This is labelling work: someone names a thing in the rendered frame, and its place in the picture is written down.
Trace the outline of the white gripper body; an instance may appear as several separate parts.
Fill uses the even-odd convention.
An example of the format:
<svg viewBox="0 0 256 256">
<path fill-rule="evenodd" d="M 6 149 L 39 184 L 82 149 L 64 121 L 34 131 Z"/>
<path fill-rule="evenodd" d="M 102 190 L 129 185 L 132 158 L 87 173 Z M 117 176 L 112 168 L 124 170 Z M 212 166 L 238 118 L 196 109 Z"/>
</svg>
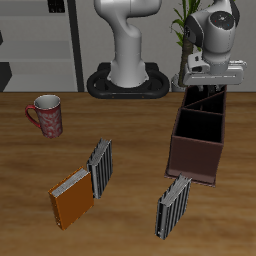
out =
<svg viewBox="0 0 256 256">
<path fill-rule="evenodd" d="M 244 78 L 247 63 L 242 60 L 230 61 L 228 69 L 223 74 L 211 75 L 207 73 L 192 73 L 185 68 L 183 83 L 191 85 L 238 85 Z"/>
</svg>

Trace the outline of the dark brown desk caddy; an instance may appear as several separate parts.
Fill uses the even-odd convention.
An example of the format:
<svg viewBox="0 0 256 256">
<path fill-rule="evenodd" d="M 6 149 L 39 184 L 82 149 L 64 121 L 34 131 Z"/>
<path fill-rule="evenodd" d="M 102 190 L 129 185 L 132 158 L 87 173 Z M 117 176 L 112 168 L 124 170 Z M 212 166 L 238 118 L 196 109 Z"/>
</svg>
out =
<svg viewBox="0 0 256 256">
<path fill-rule="evenodd" d="M 226 90 L 186 89 L 171 135 L 166 177 L 182 174 L 194 183 L 215 186 L 225 138 Z"/>
</svg>

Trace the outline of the black striped book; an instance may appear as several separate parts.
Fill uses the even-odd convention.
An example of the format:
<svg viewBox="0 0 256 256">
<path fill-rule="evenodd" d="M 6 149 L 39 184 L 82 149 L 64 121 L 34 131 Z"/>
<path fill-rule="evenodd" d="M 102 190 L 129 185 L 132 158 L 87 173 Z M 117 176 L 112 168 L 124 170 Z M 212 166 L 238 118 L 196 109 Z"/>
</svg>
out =
<svg viewBox="0 0 256 256">
<path fill-rule="evenodd" d="M 113 173 L 112 141 L 100 139 L 87 161 L 91 173 L 93 197 L 100 199 Z"/>
<path fill-rule="evenodd" d="M 191 178 L 180 174 L 159 198 L 155 235 L 165 240 L 186 211 Z"/>
</svg>

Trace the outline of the orange book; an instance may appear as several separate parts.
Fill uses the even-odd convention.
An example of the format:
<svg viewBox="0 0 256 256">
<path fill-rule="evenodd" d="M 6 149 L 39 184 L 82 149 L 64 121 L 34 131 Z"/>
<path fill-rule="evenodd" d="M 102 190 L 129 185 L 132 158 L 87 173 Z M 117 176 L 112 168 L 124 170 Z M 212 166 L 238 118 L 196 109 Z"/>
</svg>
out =
<svg viewBox="0 0 256 256">
<path fill-rule="evenodd" d="M 91 174 L 80 167 L 52 187 L 48 194 L 56 224 L 65 230 L 94 205 Z"/>
</svg>

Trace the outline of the green pot plant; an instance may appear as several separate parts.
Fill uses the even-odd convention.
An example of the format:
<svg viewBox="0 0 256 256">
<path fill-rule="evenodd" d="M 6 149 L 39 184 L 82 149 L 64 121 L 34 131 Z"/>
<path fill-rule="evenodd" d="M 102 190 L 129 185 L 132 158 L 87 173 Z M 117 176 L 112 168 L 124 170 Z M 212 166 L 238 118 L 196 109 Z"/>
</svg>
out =
<svg viewBox="0 0 256 256">
<path fill-rule="evenodd" d="M 171 31 L 175 32 L 178 37 L 177 44 L 182 48 L 179 73 L 175 74 L 172 78 L 173 92 L 184 92 L 186 90 L 186 86 L 183 84 L 182 75 L 188 56 L 193 53 L 194 45 L 189 42 L 184 35 L 184 23 L 190 14 L 199 10 L 201 0 L 181 0 L 179 5 L 182 7 L 182 12 L 174 9 L 178 18 L 173 20 L 170 26 Z"/>
</svg>

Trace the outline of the red patterned mug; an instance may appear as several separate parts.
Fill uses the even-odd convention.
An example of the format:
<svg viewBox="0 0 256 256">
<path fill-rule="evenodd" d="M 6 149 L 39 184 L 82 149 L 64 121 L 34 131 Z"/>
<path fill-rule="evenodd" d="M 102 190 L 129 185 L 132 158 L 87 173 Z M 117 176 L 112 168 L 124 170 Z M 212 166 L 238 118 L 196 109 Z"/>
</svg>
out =
<svg viewBox="0 0 256 256">
<path fill-rule="evenodd" d="M 29 109 L 33 109 L 36 112 L 38 121 L 30 116 L 28 113 Z M 61 100 L 57 95 L 42 95 L 37 97 L 32 105 L 26 106 L 25 115 L 47 138 L 59 137 L 63 132 Z"/>
</svg>

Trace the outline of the white shelf unit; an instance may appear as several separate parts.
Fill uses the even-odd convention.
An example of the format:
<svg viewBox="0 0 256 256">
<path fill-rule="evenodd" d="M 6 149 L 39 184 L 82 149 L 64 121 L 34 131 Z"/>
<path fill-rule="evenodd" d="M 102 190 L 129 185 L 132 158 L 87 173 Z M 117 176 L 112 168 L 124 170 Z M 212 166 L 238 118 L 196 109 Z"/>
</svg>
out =
<svg viewBox="0 0 256 256">
<path fill-rule="evenodd" d="M 0 0 L 0 92 L 82 92 L 76 0 Z"/>
</svg>

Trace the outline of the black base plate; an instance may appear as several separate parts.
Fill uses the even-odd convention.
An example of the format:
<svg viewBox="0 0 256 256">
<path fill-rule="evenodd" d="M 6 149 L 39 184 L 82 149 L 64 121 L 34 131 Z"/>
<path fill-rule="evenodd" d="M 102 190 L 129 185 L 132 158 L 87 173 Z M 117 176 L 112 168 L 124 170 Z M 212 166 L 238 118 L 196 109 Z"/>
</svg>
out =
<svg viewBox="0 0 256 256">
<path fill-rule="evenodd" d="M 169 79 L 159 71 L 154 62 L 146 62 L 149 79 L 139 87 L 122 88 L 107 79 L 110 63 L 100 63 L 97 71 L 87 80 L 87 90 L 91 96 L 99 99 L 157 99 L 169 92 Z"/>
</svg>

